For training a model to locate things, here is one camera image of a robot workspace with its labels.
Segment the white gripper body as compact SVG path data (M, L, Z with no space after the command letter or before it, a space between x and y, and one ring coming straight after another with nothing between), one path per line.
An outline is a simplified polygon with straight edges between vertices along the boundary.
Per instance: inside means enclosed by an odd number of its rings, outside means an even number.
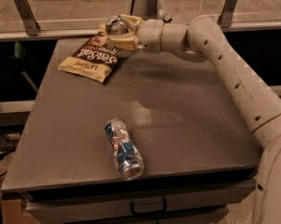
M162 40L162 21L147 20L137 33L143 50L147 53L160 53Z

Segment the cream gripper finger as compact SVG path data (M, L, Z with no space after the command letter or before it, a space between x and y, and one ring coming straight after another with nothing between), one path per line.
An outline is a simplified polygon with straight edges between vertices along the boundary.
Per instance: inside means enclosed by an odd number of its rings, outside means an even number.
M119 17L125 22L130 32L137 33L140 26L144 23L144 20L137 16L120 14Z
M118 49L136 51L141 47L138 36L134 32L124 35L109 35L109 42Z

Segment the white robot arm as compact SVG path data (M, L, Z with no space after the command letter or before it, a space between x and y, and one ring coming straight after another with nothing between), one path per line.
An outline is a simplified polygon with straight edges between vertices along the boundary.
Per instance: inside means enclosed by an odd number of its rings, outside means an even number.
M118 49L170 52L192 62L209 60L263 149L251 224L281 224L281 98L232 48L217 22L200 16L189 24L118 15L105 23Z

